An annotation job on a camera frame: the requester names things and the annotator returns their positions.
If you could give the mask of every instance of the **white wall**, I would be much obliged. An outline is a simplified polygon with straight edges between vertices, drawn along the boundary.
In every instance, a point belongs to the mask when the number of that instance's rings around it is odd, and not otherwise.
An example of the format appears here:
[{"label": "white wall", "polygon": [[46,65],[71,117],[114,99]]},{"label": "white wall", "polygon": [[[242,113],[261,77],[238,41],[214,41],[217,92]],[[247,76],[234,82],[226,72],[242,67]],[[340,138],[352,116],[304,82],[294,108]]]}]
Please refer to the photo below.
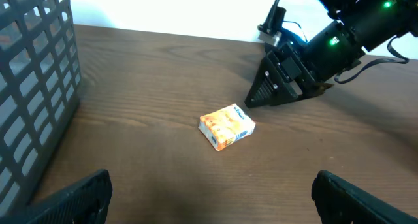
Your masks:
[{"label": "white wall", "polygon": [[[258,42],[257,26],[274,0],[71,0],[74,23],[198,37]],[[286,20],[301,24],[309,39],[331,23],[318,0],[281,0]],[[298,27],[289,29],[300,33]],[[418,39],[394,41],[401,54],[418,59]],[[389,56],[386,44],[372,52]]]}]

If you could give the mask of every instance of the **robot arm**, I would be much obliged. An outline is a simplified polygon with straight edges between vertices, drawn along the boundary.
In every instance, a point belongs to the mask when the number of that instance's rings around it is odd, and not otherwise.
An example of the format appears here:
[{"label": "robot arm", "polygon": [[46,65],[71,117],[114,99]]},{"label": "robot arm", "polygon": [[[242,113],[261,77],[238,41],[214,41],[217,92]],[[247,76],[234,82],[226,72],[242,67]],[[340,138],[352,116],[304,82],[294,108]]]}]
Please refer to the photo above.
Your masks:
[{"label": "robot arm", "polygon": [[[332,87],[325,81],[336,75],[336,82],[344,71],[361,64],[365,55],[362,47],[373,50],[391,37],[398,38],[411,32],[418,37],[418,0],[320,0],[334,21],[309,43],[284,29],[286,10],[275,0],[266,22],[259,26],[260,39],[266,42],[266,57],[246,99],[251,107],[271,106],[309,99],[324,94]],[[391,46],[388,50],[395,59],[378,59],[365,65],[366,70],[380,63],[407,63]],[[291,82],[302,90],[298,95]]]}]

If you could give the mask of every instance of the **gray plastic basket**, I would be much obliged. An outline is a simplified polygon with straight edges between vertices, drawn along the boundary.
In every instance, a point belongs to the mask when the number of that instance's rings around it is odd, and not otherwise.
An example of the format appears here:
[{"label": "gray plastic basket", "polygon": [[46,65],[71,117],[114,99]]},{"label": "gray plastic basket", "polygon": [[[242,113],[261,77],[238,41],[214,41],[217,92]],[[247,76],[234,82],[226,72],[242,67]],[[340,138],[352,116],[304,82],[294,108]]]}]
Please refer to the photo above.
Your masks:
[{"label": "gray plastic basket", "polygon": [[0,0],[0,216],[30,200],[80,79],[69,0]]}]

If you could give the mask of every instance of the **wood grain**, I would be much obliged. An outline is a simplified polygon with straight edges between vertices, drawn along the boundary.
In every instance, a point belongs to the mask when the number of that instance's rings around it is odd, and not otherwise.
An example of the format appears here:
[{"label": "wood grain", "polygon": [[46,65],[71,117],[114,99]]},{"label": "wood grain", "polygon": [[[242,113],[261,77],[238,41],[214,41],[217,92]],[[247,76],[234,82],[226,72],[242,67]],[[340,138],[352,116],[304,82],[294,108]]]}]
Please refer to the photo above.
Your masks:
[{"label": "wood grain", "polygon": [[[35,200],[105,168],[107,223],[320,223],[310,191],[327,169],[418,216],[417,61],[250,110],[260,44],[75,29],[82,99]],[[232,103],[256,130],[216,152],[199,116]]]}]

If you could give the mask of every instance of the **small box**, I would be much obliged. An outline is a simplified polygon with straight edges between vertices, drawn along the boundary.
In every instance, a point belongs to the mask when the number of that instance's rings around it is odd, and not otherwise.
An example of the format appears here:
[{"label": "small box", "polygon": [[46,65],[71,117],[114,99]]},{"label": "small box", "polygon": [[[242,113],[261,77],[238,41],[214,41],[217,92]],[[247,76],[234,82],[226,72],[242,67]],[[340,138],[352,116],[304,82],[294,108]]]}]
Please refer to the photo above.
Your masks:
[{"label": "small box", "polygon": [[199,130],[217,151],[251,135],[254,128],[255,122],[236,104],[201,116],[199,123]]}]

